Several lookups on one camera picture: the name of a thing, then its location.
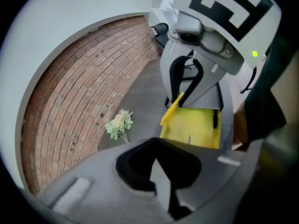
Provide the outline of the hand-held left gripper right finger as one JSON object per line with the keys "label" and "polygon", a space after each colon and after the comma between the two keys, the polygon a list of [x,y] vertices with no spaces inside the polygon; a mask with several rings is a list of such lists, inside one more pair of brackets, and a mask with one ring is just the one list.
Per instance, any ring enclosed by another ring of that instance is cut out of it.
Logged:
{"label": "hand-held left gripper right finger", "polygon": [[258,163],[258,141],[247,152],[209,149],[163,139],[165,144],[195,155],[201,171],[188,188],[178,189],[181,205],[192,211],[177,224],[235,224],[239,204]]}

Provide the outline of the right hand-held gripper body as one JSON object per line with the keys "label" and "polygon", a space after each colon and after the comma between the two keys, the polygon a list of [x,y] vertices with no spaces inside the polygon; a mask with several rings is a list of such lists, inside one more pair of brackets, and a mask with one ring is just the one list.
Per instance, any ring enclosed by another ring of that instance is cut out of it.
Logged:
{"label": "right hand-held gripper body", "polygon": [[256,67],[270,46],[282,11],[274,0],[174,0],[168,36],[206,56],[229,74]]}

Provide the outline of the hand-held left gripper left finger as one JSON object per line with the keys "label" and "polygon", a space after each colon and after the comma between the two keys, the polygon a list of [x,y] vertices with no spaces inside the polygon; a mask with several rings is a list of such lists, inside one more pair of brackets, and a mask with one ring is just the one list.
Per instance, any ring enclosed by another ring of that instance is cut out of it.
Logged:
{"label": "hand-held left gripper left finger", "polygon": [[116,160],[142,144],[130,142],[93,154],[57,178],[42,193],[42,202],[76,224],[170,224],[171,182],[157,158],[149,180],[155,191],[129,187],[116,171]]}

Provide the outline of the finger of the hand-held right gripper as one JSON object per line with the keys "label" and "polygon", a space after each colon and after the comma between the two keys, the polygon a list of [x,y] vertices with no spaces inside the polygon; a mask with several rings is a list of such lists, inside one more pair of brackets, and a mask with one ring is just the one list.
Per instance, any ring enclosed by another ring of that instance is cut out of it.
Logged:
{"label": "finger of the hand-held right gripper", "polygon": [[181,91],[185,94],[181,99],[181,106],[188,108],[220,108],[216,102],[209,102],[203,98],[224,77],[226,71],[209,58],[195,54],[192,64],[188,65],[192,71],[185,68]]}
{"label": "finger of the hand-held right gripper", "polygon": [[160,59],[161,77],[169,101],[174,102],[180,92],[185,93],[179,106],[194,106],[190,89],[194,81],[193,56],[193,49],[169,40]]}

